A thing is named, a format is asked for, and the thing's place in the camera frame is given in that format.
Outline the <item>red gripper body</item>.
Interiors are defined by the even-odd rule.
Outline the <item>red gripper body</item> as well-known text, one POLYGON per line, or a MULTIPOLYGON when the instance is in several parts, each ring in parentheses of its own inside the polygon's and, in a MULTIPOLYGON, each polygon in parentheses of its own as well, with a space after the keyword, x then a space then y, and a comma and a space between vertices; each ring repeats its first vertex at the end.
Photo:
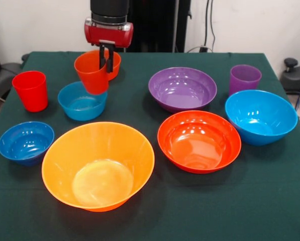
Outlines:
POLYGON ((133 37, 133 23, 122 26, 107 26, 86 19, 84 23, 85 38, 92 45, 112 44, 117 48, 128 48, 133 37))

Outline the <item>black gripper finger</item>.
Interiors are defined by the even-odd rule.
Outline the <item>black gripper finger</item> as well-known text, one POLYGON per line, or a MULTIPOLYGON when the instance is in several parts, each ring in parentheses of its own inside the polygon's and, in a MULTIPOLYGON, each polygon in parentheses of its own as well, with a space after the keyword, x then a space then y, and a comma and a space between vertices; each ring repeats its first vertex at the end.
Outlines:
POLYGON ((106 64, 106 59, 104 57, 105 46, 99 46, 99 69, 101 69, 106 64))
POLYGON ((107 73, 113 72, 113 57, 114 57, 114 50, 108 49, 108 59, 106 62, 107 65, 107 73))

